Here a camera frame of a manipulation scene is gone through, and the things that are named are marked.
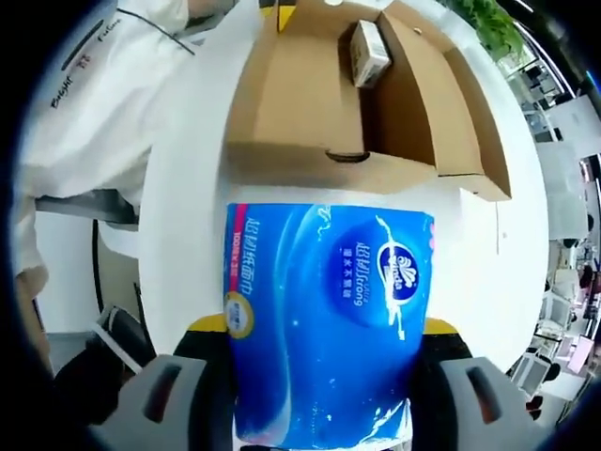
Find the cardboard box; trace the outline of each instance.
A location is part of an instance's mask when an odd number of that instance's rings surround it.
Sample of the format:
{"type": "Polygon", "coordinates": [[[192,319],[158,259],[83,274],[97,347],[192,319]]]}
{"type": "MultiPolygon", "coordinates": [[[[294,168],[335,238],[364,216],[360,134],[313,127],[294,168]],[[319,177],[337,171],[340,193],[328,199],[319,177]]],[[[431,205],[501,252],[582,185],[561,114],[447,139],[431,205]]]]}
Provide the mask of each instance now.
{"type": "Polygon", "coordinates": [[[299,0],[278,8],[244,68],[227,155],[242,183],[396,193],[445,177],[487,200],[511,196],[501,140],[463,55],[414,9],[299,0]],[[378,25],[392,64],[376,86],[352,83],[357,21],[378,25]]]}
{"type": "Polygon", "coordinates": [[[391,65],[382,36],[373,22],[359,21],[350,39],[350,63],[356,87],[374,87],[391,65]]]}

